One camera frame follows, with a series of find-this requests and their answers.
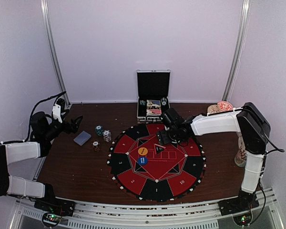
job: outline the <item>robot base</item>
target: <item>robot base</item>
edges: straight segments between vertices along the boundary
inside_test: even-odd
[[[218,202],[218,206],[221,215],[225,216],[256,208],[259,206],[259,203],[256,194],[240,191],[238,197],[221,200]]]
[[[36,201],[34,207],[43,211],[51,212],[57,216],[73,216],[75,202],[56,198],[55,205],[57,205],[57,207],[46,202]]]

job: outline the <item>white robotic arm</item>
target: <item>white robotic arm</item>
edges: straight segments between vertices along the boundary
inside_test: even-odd
[[[270,124],[253,103],[219,114],[198,115],[184,120],[173,108],[165,111],[161,119],[167,130],[157,133],[161,145],[187,141],[199,135],[237,132],[242,136],[247,153],[244,180],[235,199],[219,202],[221,212],[233,214],[248,209],[255,201],[255,191],[264,172],[266,146]]]
[[[73,212],[70,209],[73,208],[74,202],[57,199],[51,185],[15,177],[8,172],[8,165],[11,163],[47,156],[51,149],[51,141],[61,132],[66,132],[67,134],[77,132],[82,116],[75,120],[71,119],[71,123],[64,121],[69,110],[64,109],[65,101],[58,99],[63,94],[51,96],[41,101],[57,97],[53,106],[54,113],[52,113],[52,116],[44,112],[35,114],[32,112],[30,117],[30,127],[32,128],[31,141],[27,141],[29,139],[28,135],[28,138],[23,141],[0,143],[0,196],[11,195],[34,198],[39,200],[35,202],[35,207],[37,208],[49,211],[49,209],[53,209],[53,206],[56,206],[54,213],[58,215],[72,215]]]
[[[238,111],[211,116],[196,116],[191,123],[193,133],[195,136],[221,132],[237,132],[241,135],[241,129],[237,120],[237,115],[241,112],[241,108],[236,110]],[[254,193],[263,173],[262,167],[265,155],[252,154],[247,150],[245,152],[247,153],[247,163],[241,190],[247,193]]]

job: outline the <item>metal frame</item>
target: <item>metal frame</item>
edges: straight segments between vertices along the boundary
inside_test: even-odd
[[[50,15],[49,15],[49,9],[48,9],[48,1],[47,0],[41,0],[41,11],[42,11],[42,17],[44,20],[44,25],[46,28],[46,32],[48,35],[48,41],[49,41],[49,46],[50,46],[50,51],[51,51],[51,57],[52,57],[52,62],[55,70],[55,74],[57,77],[57,81],[59,84],[59,88],[62,92],[66,91],[62,75],[61,75],[61,69],[59,67],[58,63],[58,58],[57,58],[57,53],[55,50],[55,45],[54,45],[54,39],[53,39],[53,34],[52,34],[52,29],[51,29],[51,22],[50,22]],[[64,99],[66,101],[67,107],[70,106],[70,101],[68,98],[67,93],[63,95]]]
[[[222,100],[228,101],[230,100],[231,93],[233,91],[234,83],[236,80],[236,75],[239,69],[239,59],[242,52],[242,47],[244,45],[244,38],[246,35],[248,18],[249,18],[249,10],[250,10],[251,0],[243,0],[243,9],[242,15],[239,23],[238,37],[235,46],[235,53],[232,60],[231,70],[229,74],[229,78],[225,87],[225,92]]]
[[[280,219],[280,209],[276,207],[276,197],[271,188],[265,189],[266,206],[271,209],[271,215],[277,229],[283,229]],[[264,196],[257,192],[257,199],[261,209]],[[217,221],[232,215],[221,216],[217,202],[220,200],[199,203],[171,204],[171,205],[112,205],[76,201],[73,217],[63,217],[61,226],[73,229],[186,229],[189,225],[203,228],[199,225],[210,226],[205,228],[215,229]],[[40,220],[42,210],[33,207],[27,199],[17,202],[17,210],[10,222],[10,229],[18,229],[21,216]]]

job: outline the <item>cable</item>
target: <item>cable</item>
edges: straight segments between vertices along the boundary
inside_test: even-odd
[[[46,101],[48,101],[48,100],[51,100],[51,99],[54,99],[54,98],[59,98],[59,97],[61,97],[62,95],[64,95],[65,93],[66,93],[66,91],[61,92],[61,93],[56,94],[56,95],[53,95],[53,96],[50,96],[49,98],[40,100],[38,103],[35,104],[35,106],[34,106],[32,112],[31,112],[31,114],[30,114],[28,135],[27,135],[27,138],[24,140],[24,142],[27,142],[28,139],[29,139],[29,137],[30,137],[30,130],[31,130],[30,121],[31,121],[31,119],[32,119],[32,116],[33,116],[33,114],[34,114],[34,111],[35,111],[36,107],[37,107],[39,104],[41,104],[41,103],[43,103],[43,102],[46,102]]]
[[[265,205],[266,205],[266,195],[265,195],[264,189],[262,187],[261,181],[258,182],[258,185],[259,185],[259,187],[260,187],[260,189],[261,189],[261,191],[262,191],[262,193],[264,195],[264,204],[263,204],[262,210],[259,212],[257,217],[252,222],[249,223],[249,226],[257,221],[257,219],[261,216],[261,214],[262,214],[262,212],[263,212],[263,210],[265,208]]]
[[[250,114],[254,117],[254,119],[261,124],[260,127],[261,127],[261,130],[262,130],[262,132],[263,132],[265,138],[266,138],[267,141],[270,143],[270,145],[272,145],[272,147],[274,148],[274,149],[270,150],[269,152],[267,152],[266,155],[268,155],[268,154],[270,154],[270,153],[272,153],[272,152],[275,152],[275,151],[284,153],[285,150],[278,148],[278,147],[270,140],[270,138],[267,136],[267,134],[265,133],[265,130],[264,130],[263,127],[262,127],[262,124],[263,124],[263,123],[259,120],[259,118],[256,116],[256,114],[255,114],[254,112],[252,112],[251,110],[246,109],[246,108],[236,109],[235,111],[243,111],[243,110],[245,110],[245,111],[247,111],[248,113],[250,113]]]
[[[269,137],[267,136],[267,135],[265,135],[265,137],[267,138],[267,140],[268,140],[268,142],[270,143],[270,145],[272,145],[273,146],[273,148],[275,149],[275,150],[270,150],[268,153],[266,153],[266,155],[267,154],[270,154],[271,152],[274,152],[274,151],[279,151],[279,152],[281,152],[281,153],[284,153],[285,152],[285,150],[283,150],[283,149],[279,149],[270,139],[269,139]]]

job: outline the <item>wooden table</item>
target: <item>wooden table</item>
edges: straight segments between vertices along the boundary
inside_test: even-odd
[[[171,104],[184,118],[205,113],[209,104]],[[96,125],[109,129],[114,139],[123,130],[137,124],[137,104],[74,104],[68,119],[83,115],[77,134],[86,131],[92,138],[83,146],[74,143],[77,134],[61,133],[53,143],[38,181],[52,184],[56,196],[106,204],[173,204],[200,202],[237,196],[244,169],[234,163],[238,150],[236,133],[209,134],[198,137],[204,147],[207,169],[200,185],[175,201],[155,203],[140,201],[118,189],[107,167],[111,143],[96,135]],[[101,150],[94,152],[91,143],[98,140]]]

